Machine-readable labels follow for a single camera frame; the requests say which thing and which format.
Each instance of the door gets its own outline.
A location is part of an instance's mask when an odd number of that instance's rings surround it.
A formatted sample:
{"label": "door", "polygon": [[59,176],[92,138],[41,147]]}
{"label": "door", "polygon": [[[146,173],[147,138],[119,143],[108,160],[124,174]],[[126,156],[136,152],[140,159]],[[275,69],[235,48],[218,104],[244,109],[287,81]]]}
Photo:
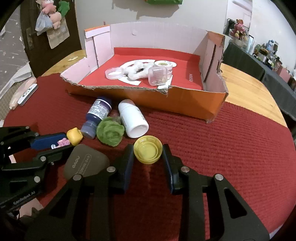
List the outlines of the door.
{"label": "door", "polygon": [[[81,50],[76,22],[74,0],[64,0],[69,2],[70,10],[66,14],[66,22],[70,37],[54,49],[50,48],[46,32],[37,36],[35,32],[36,20],[40,14],[35,0],[24,0],[20,7],[20,20],[22,37],[25,51],[30,61],[30,66],[35,77],[39,77],[49,68],[55,65],[69,54]],[[54,0],[54,5],[59,8],[59,0]]]}

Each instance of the small plastic box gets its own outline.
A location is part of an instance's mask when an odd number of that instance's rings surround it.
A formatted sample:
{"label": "small plastic box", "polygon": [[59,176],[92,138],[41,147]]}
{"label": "small plastic box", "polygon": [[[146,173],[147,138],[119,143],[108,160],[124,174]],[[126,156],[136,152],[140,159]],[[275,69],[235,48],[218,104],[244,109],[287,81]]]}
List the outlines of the small plastic box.
{"label": "small plastic box", "polygon": [[105,71],[106,78],[109,80],[117,80],[124,76],[124,69],[121,67],[114,67]]}
{"label": "small plastic box", "polygon": [[168,69],[164,66],[151,67],[148,70],[148,81],[151,86],[165,85],[168,80]]}

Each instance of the wooden table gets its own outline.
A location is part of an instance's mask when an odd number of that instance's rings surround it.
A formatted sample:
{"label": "wooden table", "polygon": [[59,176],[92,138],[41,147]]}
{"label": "wooden table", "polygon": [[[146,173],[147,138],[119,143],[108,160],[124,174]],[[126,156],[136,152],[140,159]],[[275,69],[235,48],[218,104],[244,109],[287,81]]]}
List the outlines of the wooden table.
{"label": "wooden table", "polygon": [[[85,50],[76,51],[51,67],[42,76],[62,73],[85,57]],[[263,115],[287,127],[283,115],[267,88],[257,79],[231,66],[221,64],[229,95],[226,101]]]}

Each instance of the white bottle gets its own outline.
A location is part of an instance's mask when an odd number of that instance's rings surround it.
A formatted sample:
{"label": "white bottle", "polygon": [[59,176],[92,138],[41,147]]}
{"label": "white bottle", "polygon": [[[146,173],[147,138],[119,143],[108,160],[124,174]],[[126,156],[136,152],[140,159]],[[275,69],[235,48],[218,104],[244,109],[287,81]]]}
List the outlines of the white bottle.
{"label": "white bottle", "polygon": [[125,99],[118,105],[121,121],[130,138],[138,138],[146,134],[149,125],[135,103]]}

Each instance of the yellow cap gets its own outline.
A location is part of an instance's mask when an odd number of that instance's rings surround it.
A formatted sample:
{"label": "yellow cap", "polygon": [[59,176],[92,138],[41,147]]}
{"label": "yellow cap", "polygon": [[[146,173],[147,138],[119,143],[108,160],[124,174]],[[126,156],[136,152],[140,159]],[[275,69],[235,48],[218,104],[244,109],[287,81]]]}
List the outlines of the yellow cap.
{"label": "yellow cap", "polygon": [[67,138],[73,146],[77,146],[79,142],[82,140],[83,135],[81,134],[80,130],[78,130],[78,128],[75,127],[67,132]]}
{"label": "yellow cap", "polygon": [[154,136],[143,136],[136,140],[133,152],[141,163],[152,164],[159,160],[163,145]]}

